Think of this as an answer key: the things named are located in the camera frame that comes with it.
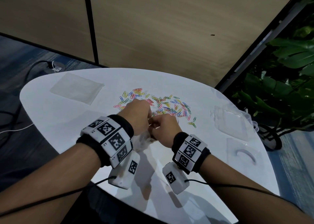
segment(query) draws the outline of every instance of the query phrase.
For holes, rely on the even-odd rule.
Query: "black trim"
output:
[[[85,62],[85,63],[89,63],[89,64],[92,64],[92,65],[95,65],[95,66],[98,66],[98,67],[107,68],[107,67],[104,66],[104,65],[96,64],[96,63],[94,63],[94,62],[92,62],[92,61],[85,60],[85,59],[76,57],[76,56],[74,56],[74,55],[70,55],[70,54],[67,54],[67,53],[64,53],[64,52],[61,52],[61,51],[58,51],[58,50],[49,48],[49,47],[45,47],[45,46],[42,46],[42,45],[37,44],[37,43],[29,42],[29,41],[27,41],[27,40],[14,37],[14,36],[12,36],[12,35],[8,35],[8,34],[2,33],[2,32],[0,32],[0,35],[3,36],[3,37],[9,38],[9,39],[13,39],[13,40],[16,40],[16,41],[19,41],[19,42],[22,42],[22,43],[29,44],[29,45],[34,46],[34,47],[37,47],[37,48],[41,48],[41,49],[48,50],[48,51],[53,52],[53,53],[56,53],[56,54],[60,54],[60,55],[69,57],[69,58],[71,58],[71,59],[76,59],[76,60],[78,60],[78,61]]]
[[[94,20],[93,20],[93,12],[92,12],[92,3],[90,0],[85,0],[86,12],[87,12],[87,19],[89,25],[89,33],[90,39],[92,41],[93,53],[94,53],[94,60],[95,64],[99,64],[98,59],[98,51],[97,51],[97,43],[96,43],[96,35],[95,35],[95,28],[94,28]]]
[[[265,38],[265,36],[273,29],[275,29],[280,21],[283,20],[291,10],[291,8],[300,0],[289,0],[285,7],[279,12],[279,14],[272,20],[272,22],[265,28],[265,30],[257,37],[247,51],[240,57],[240,59],[233,65],[233,67],[227,72],[227,74],[220,80],[215,86],[215,89],[219,90],[226,80],[234,73],[234,71],[240,66],[240,64],[250,55],[250,53],[256,48],[256,46]]]

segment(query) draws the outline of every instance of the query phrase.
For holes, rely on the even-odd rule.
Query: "white table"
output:
[[[116,114],[118,110],[113,106],[118,103],[124,91],[143,88],[157,97],[173,94],[185,101],[191,107],[192,119],[197,117],[197,128],[187,124],[187,121],[179,121],[182,130],[206,141],[212,154],[226,162],[226,140],[230,136],[215,128],[210,114],[215,105],[232,103],[214,88],[184,77],[141,69],[98,68],[68,72],[105,84],[91,105],[49,91],[67,72],[38,77],[26,84],[20,94],[23,107],[34,125],[58,153],[73,146],[80,130],[88,123],[104,114]],[[279,194],[272,165],[258,135],[253,134],[247,143],[260,150],[264,166],[262,178],[255,172],[250,173],[250,178]],[[207,185],[190,182],[190,186],[179,195],[171,191],[162,174],[163,166],[171,162],[173,156],[170,149],[155,142],[140,155],[135,181],[129,190],[119,189],[107,182],[101,183],[99,187],[126,204],[170,224],[237,221]],[[92,182],[108,177],[110,170],[111,167],[101,168]],[[191,173],[188,178],[203,181],[196,173]]]

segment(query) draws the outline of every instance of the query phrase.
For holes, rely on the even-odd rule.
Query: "cable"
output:
[[[32,126],[34,123],[30,124],[29,126],[27,127],[24,127],[23,129],[19,129],[19,130],[8,130],[8,131],[21,131],[21,130],[25,130],[26,128]]]
[[[249,190],[253,190],[253,191],[257,191],[257,192],[260,192],[260,193],[264,193],[264,194],[268,194],[268,195],[271,195],[271,196],[274,196],[274,197],[277,197],[277,198],[280,198],[282,200],[285,200],[291,204],[293,204],[294,206],[296,206],[301,212],[304,213],[304,211],[299,207],[297,206],[295,203],[287,200],[287,199],[284,199],[282,198],[281,196],[278,196],[276,194],[273,194],[271,192],[267,192],[267,191],[264,191],[264,190],[260,190],[258,188],[254,188],[254,187],[248,187],[248,186],[242,186],[242,185],[237,185],[237,184],[222,184],[222,183],[206,183],[206,182],[202,182],[202,181],[198,181],[198,180],[195,180],[195,179],[187,179],[187,180],[184,180],[184,182],[188,182],[188,181],[195,181],[195,182],[199,182],[199,183],[202,183],[202,184],[206,184],[206,185],[209,185],[211,187],[238,187],[238,188],[244,188],[244,189],[249,189]]]
[[[35,66],[36,66],[37,64],[39,64],[39,63],[48,63],[48,65],[49,65],[51,62],[46,61],[46,60],[40,60],[40,61],[35,62],[35,63],[30,67],[30,69],[28,70],[28,72],[27,72],[27,74],[26,74],[26,76],[25,76],[25,78],[24,78],[24,80],[23,80],[22,87],[24,87],[25,84],[27,83],[27,80],[28,80],[28,76],[29,76],[29,74],[30,74],[30,71],[33,69],[33,67],[35,67]],[[15,111],[15,113],[7,112],[7,111],[0,111],[0,113],[4,113],[4,114],[8,114],[8,115],[11,115],[11,116],[12,116],[11,121],[10,121],[9,123],[7,123],[7,124],[1,125],[1,126],[0,126],[0,129],[9,127],[9,130],[13,130],[14,127],[19,123],[19,122],[17,122],[17,120],[18,120],[19,114],[20,114],[20,112],[21,112],[21,109],[22,109],[22,104],[21,104],[21,102],[20,102],[19,105],[18,105],[18,108],[17,108],[16,111]],[[8,134],[8,136],[6,137],[5,141],[4,141],[2,144],[0,144],[0,148],[3,147],[3,146],[9,141],[9,139],[10,139],[11,136],[12,136],[12,134],[13,134],[13,133],[10,131],[9,134]]]
[[[56,196],[45,198],[45,199],[42,199],[42,200],[39,200],[39,201],[36,201],[36,202],[33,202],[33,203],[25,204],[23,206],[16,207],[16,208],[13,208],[13,209],[1,212],[0,213],[0,218],[4,217],[4,216],[7,216],[9,214],[12,214],[12,213],[15,213],[15,212],[18,212],[18,211],[21,211],[21,210],[24,210],[24,209],[27,209],[27,208],[30,208],[30,207],[42,204],[42,203],[45,203],[45,202],[49,202],[49,201],[52,201],[52,200],[55,200],[55,199],[58,199],[58,198],[63,198],[65,196],[72,195],[74,193],[78,193],[80,191],[83,191],[85,189],[89,189],[91,187],[94,187],[94,186],[96,186],[96,185],[98,185],[98,184],[100,184],[100,183],[102,183],[102,182],[104,182],[104,181],[106,181],[108,179],[112,179],[112,178],[116,178],[116,176],[110,176],[108,178],[105,178],[105,179],[103,179],[103,180],[101,180],[101,181],[99,181],[97,183],[94,183],[94,184],[86,186],[86,187],[81,187],[81,188],[76,189],[76,190],[72,190],[72,191],[69,191],[69,192],[66,192],[66,193],[63,193],[63,194],[59,194],[59,195],[56,195]]]

